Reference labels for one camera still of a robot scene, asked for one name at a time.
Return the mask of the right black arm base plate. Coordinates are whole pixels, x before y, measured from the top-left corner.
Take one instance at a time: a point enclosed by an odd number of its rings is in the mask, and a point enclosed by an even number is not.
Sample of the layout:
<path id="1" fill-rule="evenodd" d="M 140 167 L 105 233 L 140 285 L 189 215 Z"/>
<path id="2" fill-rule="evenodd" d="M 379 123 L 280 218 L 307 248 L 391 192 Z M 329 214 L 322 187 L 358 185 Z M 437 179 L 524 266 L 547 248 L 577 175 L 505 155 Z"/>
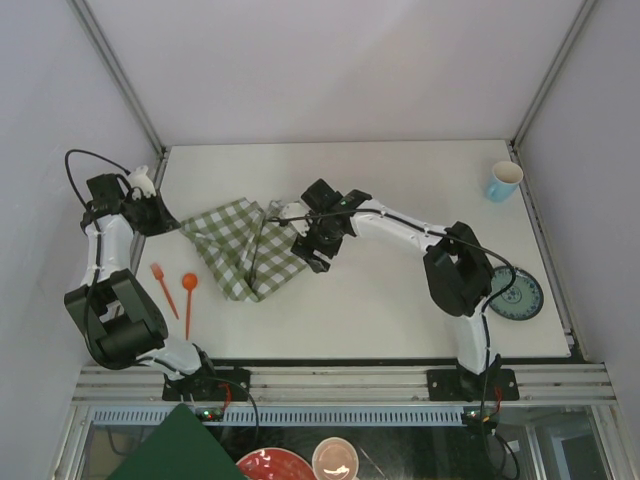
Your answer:
<path id="1" fill-rule="evenodd" d="M 429 399 L 431 401 L 480 401 L 502 399 L 517 401 L 520 393 L 512 369 L 499 369 L 489 374 L 475 375 L 457 369 L 431 369 L 426 373 Z"/>

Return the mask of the light blue mug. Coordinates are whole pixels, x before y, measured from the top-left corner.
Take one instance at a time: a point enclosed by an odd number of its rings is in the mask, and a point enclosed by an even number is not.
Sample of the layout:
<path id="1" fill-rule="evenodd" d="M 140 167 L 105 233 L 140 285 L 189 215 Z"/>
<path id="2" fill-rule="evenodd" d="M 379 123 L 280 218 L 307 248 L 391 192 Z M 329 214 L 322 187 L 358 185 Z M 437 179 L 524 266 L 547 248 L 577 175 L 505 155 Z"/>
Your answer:
<path id="1" fill-rule="evenodd" d="M 491 202 L 502 203 L 518 189 L 523 178 L 523 170 L 518 164 L 500 161 L 491 169 L 485 197 Z"/>

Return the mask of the pink bowl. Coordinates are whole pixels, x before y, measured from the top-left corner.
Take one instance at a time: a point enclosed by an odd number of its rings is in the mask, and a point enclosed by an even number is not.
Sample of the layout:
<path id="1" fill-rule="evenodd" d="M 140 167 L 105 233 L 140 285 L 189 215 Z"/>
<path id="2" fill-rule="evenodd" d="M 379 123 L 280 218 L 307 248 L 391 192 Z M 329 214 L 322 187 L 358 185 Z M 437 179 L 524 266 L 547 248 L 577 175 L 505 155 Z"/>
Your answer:
<path id="1" fill-rule="evenodd" d="M 318 480 L 356 480 L 360 461 L 350 442 L 340 437 L 330 437 L 315 448 L 311 466 Z"/>

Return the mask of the aluminium frame rail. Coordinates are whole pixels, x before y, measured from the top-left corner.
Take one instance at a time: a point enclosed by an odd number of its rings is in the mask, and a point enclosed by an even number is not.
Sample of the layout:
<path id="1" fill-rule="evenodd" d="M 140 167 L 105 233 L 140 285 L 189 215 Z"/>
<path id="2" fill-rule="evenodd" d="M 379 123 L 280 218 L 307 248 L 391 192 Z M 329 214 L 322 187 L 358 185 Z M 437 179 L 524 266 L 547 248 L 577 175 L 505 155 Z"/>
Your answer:
<path id="1" fill-rule="evenodd" d="M 606 368 L 594 364 L 513 365 L 519 405 L 607 405 L 616 395 Z M 249 391 L 261 405 L 422 404 L 430 401 L 425 366 L 252 367 Z M 163 376 L 151 369 L 81 371 L 74 404 L 157 405 Z"/>

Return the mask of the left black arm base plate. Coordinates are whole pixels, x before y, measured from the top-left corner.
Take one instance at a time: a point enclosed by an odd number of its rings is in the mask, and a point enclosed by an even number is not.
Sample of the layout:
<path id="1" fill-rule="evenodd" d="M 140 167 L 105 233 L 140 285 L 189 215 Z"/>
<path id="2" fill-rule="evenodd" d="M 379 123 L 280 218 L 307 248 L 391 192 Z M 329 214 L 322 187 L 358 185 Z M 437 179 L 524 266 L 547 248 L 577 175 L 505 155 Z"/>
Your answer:
<path id="1" fill-rule="evenodd" d="M 251 383 L 251 373 L 246 369 L 216 370 L 214 373 L 199 370 L 181 380 L 165 378 L 162 400 L 167 402 L 222 402 L 246 401 Z"/>

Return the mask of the blue patterned plate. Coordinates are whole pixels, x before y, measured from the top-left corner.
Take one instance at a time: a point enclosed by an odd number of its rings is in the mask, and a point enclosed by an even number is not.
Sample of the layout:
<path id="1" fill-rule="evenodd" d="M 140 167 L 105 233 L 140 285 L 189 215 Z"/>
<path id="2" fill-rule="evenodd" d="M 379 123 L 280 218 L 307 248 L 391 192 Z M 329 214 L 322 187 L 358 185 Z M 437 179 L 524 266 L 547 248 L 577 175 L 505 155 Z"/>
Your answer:
<path id="1" fill-rule="evenodd" d="M 544 293 L 537 279 L 526 270 L 516 267 L 515 274 L 510 289 L 492 300 L 490 308 L 509 320 L 530 320 L 542 310 Z"/>

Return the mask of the green board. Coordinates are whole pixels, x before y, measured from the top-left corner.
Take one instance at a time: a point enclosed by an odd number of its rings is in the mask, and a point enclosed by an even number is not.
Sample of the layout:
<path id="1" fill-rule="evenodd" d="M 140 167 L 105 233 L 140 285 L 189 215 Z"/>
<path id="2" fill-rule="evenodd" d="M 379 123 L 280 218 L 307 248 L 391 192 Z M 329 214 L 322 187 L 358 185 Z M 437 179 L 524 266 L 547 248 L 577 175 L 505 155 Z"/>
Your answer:
<path id="1" fill-rule="evenodd" d="M 245 479 L 235 462 L 184 404 L 176 406 L 109 479 Z"/>

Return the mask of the orange plastic fork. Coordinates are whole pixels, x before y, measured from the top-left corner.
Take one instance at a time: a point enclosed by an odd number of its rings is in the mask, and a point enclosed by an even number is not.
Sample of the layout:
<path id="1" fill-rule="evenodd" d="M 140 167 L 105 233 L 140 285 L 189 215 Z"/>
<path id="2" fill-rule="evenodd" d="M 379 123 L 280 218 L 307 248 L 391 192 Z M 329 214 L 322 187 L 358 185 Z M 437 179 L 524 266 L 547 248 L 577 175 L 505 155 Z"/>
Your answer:
<path id="1" fill-rule="evenodd" d="M 178 310 L 176 308 L 176 305 L 175 305 L 175 303 L 173 301 L 173 298 L 172 298 L 172 296 L 171 296 L 171 294 L 169 292 L 169 289 L 167 288 L 166 282 L 164 280 L 164 271 L 162 270 L 161 266 L 156 262 L 152 263 L 150 265 L 150 268 L 151 268 L 151 272 L 152 272 L 155 280 L 159 283 L 159 285 L 160 285 L 160 287 L 161 287 L 161 289 L 162 289 L 162 291 L 164 293 L 166 301 L 167 301 L 167 303 L 168 303 L 168 305 L 169 305 L 174 317 L 177 320 L 179 320 L 180 316 L 179 316 Z"/>

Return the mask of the red plate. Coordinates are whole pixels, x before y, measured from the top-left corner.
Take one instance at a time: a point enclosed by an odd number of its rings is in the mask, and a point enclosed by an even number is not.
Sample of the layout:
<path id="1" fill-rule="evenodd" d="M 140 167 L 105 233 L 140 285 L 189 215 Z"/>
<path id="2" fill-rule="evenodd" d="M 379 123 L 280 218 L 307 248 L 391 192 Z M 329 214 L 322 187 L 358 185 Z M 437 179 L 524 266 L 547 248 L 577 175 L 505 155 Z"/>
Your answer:
<path id="1" fill-rule="evenodd" d="M 254 450 L 236 462 L 247 479 L 315 480 L 310 464 L 298 454 L 278 447 Z"/>

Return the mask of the orange plastic spoon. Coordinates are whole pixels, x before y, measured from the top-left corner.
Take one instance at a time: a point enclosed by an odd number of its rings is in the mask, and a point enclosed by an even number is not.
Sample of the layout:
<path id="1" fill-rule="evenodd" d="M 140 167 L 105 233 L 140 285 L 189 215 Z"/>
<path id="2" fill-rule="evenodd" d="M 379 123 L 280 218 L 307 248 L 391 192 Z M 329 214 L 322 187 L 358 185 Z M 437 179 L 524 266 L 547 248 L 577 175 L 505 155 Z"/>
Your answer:
<path id="1" fill-rule="evenodd" d="M 198 277 L 195 273 L 186 273 L 182 278 L 182 287 L 186 291 L 186 319 L 185 319 L 185 339 L 190 339 L 191 317 L 192 317 L 192 297 L 198 286 Z"/>

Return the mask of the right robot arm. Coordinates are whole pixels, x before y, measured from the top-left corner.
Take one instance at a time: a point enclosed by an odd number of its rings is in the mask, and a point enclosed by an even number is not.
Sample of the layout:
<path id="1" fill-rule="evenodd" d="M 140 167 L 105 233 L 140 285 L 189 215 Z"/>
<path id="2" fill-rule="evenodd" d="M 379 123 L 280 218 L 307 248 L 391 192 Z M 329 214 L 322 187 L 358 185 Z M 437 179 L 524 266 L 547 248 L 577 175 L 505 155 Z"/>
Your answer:
<path id="1" fill-rule="evenodd" d="M 491 344 L 486 309 L 494 268 L 471 227 L 421 222 L 361 190 L 343 195 L 322 179 L 299 201 L 287 204 L 278 223 L 293 226 L 297 236 L 291 252 L 316 273 L 330 269 L 347 235 L 387 240 L 417 252 L 431 299 L 452 318 L 459 395 L 471 401 L 493 390 L 500 356 Z"/>

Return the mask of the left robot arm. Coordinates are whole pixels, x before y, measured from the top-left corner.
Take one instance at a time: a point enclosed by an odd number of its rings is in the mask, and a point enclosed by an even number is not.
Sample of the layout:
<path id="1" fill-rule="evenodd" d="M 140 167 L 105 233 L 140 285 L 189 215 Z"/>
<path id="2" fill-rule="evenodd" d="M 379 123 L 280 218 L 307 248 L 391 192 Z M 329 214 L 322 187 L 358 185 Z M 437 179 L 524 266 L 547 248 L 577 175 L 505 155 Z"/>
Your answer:
<path id="1" fill-rule="evenodd" d="M 89 241 L 88 265 L 64 305 L 90 356 L 108 370 L 148 366 L 170 382 L 184 382 L 196 399 L 215 395 L 219 376 L 204 352 L 170 334 L 165 318 L 131 270 L 135 235 L 153 237 L 177 229 L 147 169 L 91 178 L 81 229 Z"/>

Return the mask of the green white checkered cloth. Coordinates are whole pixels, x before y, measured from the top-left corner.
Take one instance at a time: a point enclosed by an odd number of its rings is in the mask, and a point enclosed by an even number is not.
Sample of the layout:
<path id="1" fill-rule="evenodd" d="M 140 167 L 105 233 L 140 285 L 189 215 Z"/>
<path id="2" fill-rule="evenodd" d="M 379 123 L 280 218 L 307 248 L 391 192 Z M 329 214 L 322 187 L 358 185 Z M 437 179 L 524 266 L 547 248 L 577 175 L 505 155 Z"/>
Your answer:
<path id="1" fill-rule="evenodd" d="M 240 198 L 181 222 L 225 299 L 261 302 L 307 268 L 291 252 L 296 230 L 274 221 L 283 207 Z"/>

